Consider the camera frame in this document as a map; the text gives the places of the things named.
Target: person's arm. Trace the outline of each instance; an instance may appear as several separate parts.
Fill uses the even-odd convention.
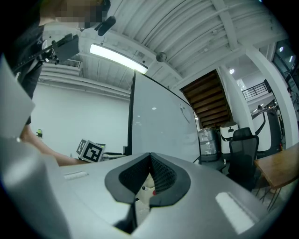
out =
[[[77,160],[77,159],[62,155],[62,154],[57,153],[54,150],[50,149],[31,131],[29,125],[26,125],[24,127],[20,138],[22,141],[30,143],[31,145],[35,146],[42,154],[54,156],[56,158],[59,166],[77,165],[77,164],[87,163],[82,160]]]

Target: metal railing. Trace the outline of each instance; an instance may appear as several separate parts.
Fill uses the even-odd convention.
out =
[[[257,84],[251,88],[248,88],[247,90],[242,91],[242,93],[243,93],[245,99],[249,99],[249,98],[254,97],[258,94],[261,94],[265,91],[268,91],[268,90],[267,90],[265,83],[263,82],[261,84]]]

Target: black office chair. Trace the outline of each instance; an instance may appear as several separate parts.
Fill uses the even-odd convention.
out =
[[[256,184],[254,160],[258,143],[259,138],[252,135],[249,127],[236,130],[229,142],[231,161],[227,176],[249,191]]]

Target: white pillar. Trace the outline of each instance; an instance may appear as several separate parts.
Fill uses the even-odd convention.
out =
[[[261,71],[267,79],[276,101],[279,105],[280,113],[285,127],[285,147],[289,148],[299,142],[297,119],[284,79],[276,67],[263,56],[254,46],[247,45],[246,55]]]
[[[225,65],[219,67],[217,71],[221,77],[221,82],[234,121],[238,124],[239,128],[249,127],[252,134],[255,135],[256,133],[249,107],[237,84],[237,81],[229,73],[229,70],[225,67]]]

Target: ceiling light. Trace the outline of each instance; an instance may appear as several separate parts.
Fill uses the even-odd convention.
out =
[[[146,66],[132,60],[131,58],[129,58],[127,56],[124,56],[121,53],[118,53],[114,50],[108,49],[103,46],[91,44],[90,53],[107,58],[111,61],[114,61],[114,62],[117,62],[124,66],[127,66],[133,70],[137,70],[142,74],[145,74],[148,71],[148,68]]]

